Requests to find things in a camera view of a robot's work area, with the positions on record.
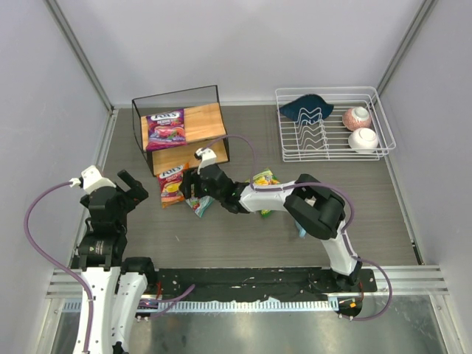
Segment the orange Fox's fruits candy bag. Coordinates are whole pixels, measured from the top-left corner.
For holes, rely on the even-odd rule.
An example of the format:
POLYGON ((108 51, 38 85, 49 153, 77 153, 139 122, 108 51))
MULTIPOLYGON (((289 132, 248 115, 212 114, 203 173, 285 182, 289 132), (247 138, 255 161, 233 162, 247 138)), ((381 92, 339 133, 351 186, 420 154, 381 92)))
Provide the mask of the orange Fox's fruits candy bag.
POLYGON ((179 187, 184 179, 184 172, 189 169, 189 164, 181 164, 157 176, 160 186, 160 197, 162 208, 165 209, 171 205, 184 201, 184 195, 179 187))

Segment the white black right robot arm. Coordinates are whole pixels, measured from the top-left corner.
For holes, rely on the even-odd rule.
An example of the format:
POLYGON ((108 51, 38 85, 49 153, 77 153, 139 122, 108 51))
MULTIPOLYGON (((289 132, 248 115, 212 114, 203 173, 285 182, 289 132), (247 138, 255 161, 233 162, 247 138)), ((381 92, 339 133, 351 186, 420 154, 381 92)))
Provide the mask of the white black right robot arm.
POLYGON ((309 174, 286 184, 257 186, 233 181, 218 165, 211 164, 185 171, 179 190, 186 199, 214 198, 233 214, 263 209, 287 212, 301 230, 322 242, 338 286, 346 288, 358 283, 362 261, 347 236, 355 209, 338 188, 309 174))

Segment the purple Fox's berries candy bag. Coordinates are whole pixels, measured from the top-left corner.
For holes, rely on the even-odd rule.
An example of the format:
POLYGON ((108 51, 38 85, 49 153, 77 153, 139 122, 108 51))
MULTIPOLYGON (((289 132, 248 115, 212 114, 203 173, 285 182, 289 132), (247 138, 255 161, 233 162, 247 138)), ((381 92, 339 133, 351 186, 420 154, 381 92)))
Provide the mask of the purple Fox's berries candy bag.
POLYGON ((184 109, 146 116, 146 151, 164 150, 187 144, 184 109))

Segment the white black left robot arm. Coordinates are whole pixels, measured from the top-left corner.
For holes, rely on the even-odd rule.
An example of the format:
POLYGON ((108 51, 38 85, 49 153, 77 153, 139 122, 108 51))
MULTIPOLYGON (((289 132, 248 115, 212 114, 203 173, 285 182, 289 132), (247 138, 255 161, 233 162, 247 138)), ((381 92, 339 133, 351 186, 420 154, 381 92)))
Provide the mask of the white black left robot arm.
POLYGON ((118 176, 127 190, 94 165, 77 180, 89 217, 76 257, 83 295, 74 353, 128 353, 139 300, 156 282, 149 257, 123 257, 128 214, 148 192, 126 170, 118 176))

